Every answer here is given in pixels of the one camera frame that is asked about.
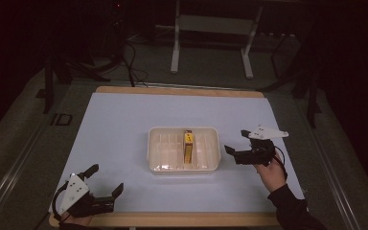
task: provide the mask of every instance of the black sleeve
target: black sleeve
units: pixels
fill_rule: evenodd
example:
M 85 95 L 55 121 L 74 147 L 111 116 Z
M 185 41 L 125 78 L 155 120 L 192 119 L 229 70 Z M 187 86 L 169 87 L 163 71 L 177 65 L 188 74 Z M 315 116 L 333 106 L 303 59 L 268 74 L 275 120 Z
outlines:
M 297 199 L 288 185 L 272 192 L 268 199 L 277 208 L 277 220 L 286 230 L 326 230 L 327 228 L 307 210 L 307 201 Z
M 59 230 L 101 230 L 100 228 L 85 227 L 74 223 L 61 223 Z

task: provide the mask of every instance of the wooden table edge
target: wooden table edge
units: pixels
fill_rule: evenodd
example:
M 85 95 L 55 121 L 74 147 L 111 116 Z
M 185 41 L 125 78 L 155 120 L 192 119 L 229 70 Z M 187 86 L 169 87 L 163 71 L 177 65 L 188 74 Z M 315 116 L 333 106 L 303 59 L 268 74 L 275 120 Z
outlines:
M 227 89 L 190 89 L 190 88 L 159 88 L 159 87 L 120 87 L 99 86 L 96 93 L 125 93 L 125 94 L 157 94 L 157 95 L 183 95 L 208 97 L 234 97 L 234 98 L 264 98 L 261 92 L 241 91 Z
M 53 214 L 50 225 L 58 227 Z M 252 227 L 278 226 L 275 213 L 107 213 L 92 218 L 93 227 Z

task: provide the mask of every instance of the person's arm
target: person's arm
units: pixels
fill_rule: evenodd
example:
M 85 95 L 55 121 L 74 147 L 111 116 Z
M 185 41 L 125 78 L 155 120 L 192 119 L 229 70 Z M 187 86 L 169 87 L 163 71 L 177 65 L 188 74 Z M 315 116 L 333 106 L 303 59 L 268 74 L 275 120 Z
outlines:
M 277 220 L 284 229 L 327 229 L 320 221 L 310 215 L 305 199 L 297 199 L 286 183 L 280 164 L 272 160 L 266 167 L 255 165 L 265 187 L 270 191 L 268 199 L 277 208 Z
M 65 212 L 61 215 L 59 230 L 100 230 L 99 228 L 88 227 L 93 217 L 74 218 L 69 213 Z

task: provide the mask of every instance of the clear plastic tray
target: clear plastic tray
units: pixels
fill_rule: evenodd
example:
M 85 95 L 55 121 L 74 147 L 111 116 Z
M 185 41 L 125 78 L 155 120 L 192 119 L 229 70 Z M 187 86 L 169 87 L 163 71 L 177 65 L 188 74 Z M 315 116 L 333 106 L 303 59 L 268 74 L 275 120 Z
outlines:
M 191 164 L 184 164 L 184 132 L 194 136 Z M 212 127 L 154 127 L 149 132 L 149 167 L 154 174 L 211 173 L 220 161 L 219 139 Z

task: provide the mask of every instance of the white paper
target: white paper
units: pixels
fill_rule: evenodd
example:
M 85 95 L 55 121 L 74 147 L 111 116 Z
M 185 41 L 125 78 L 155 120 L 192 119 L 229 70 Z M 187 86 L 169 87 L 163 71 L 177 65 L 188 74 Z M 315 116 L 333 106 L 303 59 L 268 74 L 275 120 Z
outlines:
M 124 182 L 116 212 L 273 212 L 254 167 L 236 165 L 224 148 L 250 150 L 241 130 L 258 125 L 278 128 L 267 99 L 94 93 L 58 186 L 71 173 L 99 164 L 85 182 L 95 197 L 110 196 Z M 214 127 L 218 168 L 201 175 L 152 174 L 147 161 L 152 127 Z M 272 141 L 286 155 L 287 184 L 304 198 L 283 139 Z

